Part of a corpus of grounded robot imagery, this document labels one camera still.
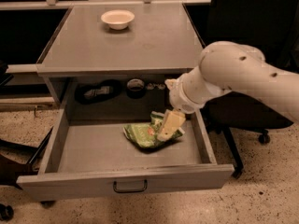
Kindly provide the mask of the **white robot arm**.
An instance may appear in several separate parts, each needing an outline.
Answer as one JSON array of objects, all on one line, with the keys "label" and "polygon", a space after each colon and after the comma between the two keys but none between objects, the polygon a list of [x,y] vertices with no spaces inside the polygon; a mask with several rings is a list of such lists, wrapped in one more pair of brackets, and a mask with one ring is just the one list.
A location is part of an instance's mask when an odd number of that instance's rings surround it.
[{"label": "white robot arm", "polygon": [[299,120],[299,75],[266,63],[263,53],[248,45],[214,42],[201,51],[192,71],[165,85],[173,109],[164,114],[160,141],[169,140],[187,114],[231,91],[246,94],[291,121]]}]

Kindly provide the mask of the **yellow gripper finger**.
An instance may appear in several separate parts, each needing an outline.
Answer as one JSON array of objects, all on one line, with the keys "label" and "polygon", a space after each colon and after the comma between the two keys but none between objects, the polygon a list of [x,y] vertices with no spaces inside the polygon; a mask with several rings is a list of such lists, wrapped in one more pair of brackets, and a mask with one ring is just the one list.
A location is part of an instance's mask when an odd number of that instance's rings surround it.
[{"label": "yellow gripper finger", "polygon": [[186,120],[185,114],[177,110],[166,110],[160,130],[157,134],[159,141],[169,140]]}]

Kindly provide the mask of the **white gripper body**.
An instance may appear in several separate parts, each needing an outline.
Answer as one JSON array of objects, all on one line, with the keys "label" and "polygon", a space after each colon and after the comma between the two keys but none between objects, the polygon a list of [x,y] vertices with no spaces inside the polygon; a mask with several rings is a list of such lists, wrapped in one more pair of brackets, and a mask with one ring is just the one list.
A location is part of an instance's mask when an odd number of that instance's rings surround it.
[{"label": "white gripper body", "polygon": [[179,112],[192,114],[199,109],[199,105],[191,101],[185,94],[183,78],[184,75],[181,75],[179,78],[167,79],[164,83],[169,89],[170,105]]}]

